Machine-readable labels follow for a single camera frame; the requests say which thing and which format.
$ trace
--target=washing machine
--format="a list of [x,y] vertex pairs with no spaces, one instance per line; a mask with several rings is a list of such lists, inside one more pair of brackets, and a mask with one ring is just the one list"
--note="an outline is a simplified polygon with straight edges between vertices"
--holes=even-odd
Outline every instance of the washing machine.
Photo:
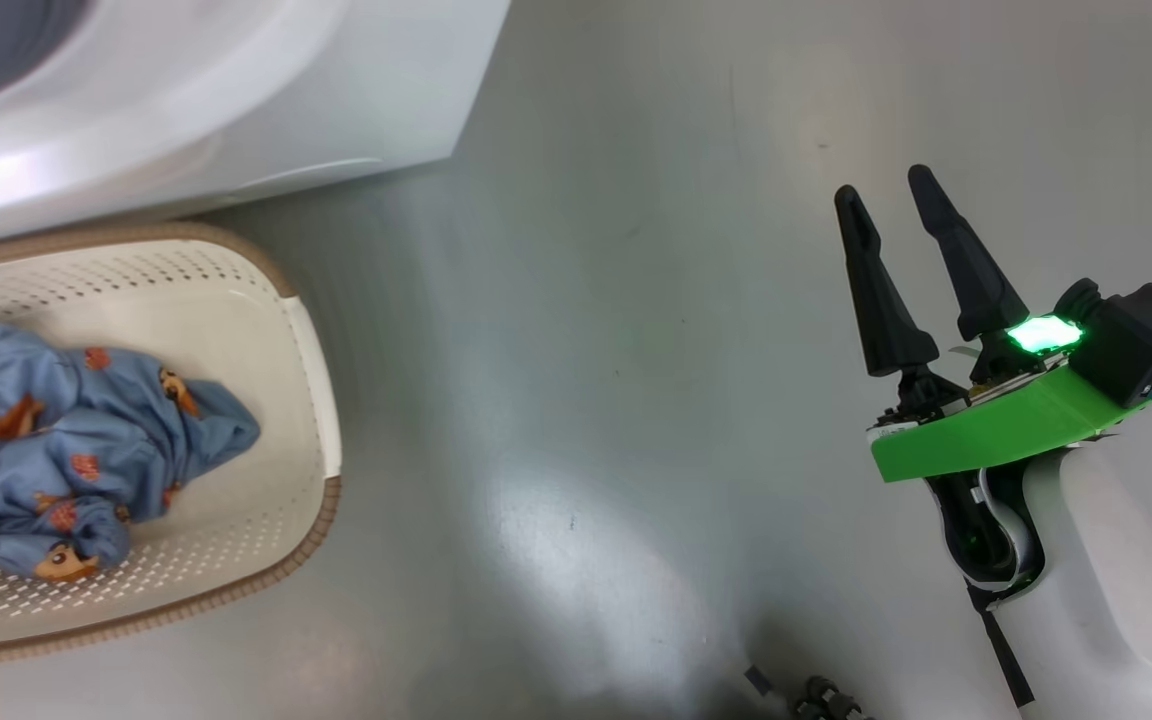
[[508,0],[0,0],[0,238],[442,159]]

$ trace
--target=green light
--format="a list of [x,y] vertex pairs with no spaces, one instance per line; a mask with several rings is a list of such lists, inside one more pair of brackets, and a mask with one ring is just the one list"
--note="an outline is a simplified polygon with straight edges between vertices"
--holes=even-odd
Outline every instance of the green light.
[[1078,325],[1066,323],[1055,314],[1030,318],[1007,331],[1007,334],[1025,353],[1056,350],[1059,347],[1067,347],[1083,339],[1083,331]]

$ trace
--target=green plastic strip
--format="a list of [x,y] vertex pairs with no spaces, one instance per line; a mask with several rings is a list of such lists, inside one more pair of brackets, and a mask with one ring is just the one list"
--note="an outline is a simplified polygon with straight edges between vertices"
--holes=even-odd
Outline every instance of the green plastic strip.
[[993,468],[1087,439],[1144,407],[1123,409],[1068,365],[1028,386],[870,446],[884,482]]

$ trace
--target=washing machine door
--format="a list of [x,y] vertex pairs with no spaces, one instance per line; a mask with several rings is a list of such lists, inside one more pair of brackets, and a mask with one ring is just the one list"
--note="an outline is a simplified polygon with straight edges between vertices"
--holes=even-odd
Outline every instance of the washing machine door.
[[0,227],[242,118],[319,55],[347,5],[0,0]]

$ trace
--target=metallic surface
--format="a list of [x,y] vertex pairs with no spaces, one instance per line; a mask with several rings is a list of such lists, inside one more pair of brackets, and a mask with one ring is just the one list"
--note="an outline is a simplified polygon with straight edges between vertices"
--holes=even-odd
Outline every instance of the metallic surface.
[[[450,161],[206,218],[314,316],[328,541],[250,600],[0,666],[0,717],[738,719],[750,660],[884,720],[1016,717],[932,497],[865,447],[895,381],[829,199],[864,192],[952,346],[916,161],[1030,306],[1152,276],[1152,3],[516,1]],[[1123,433],[1152,480],[1152,414]]]

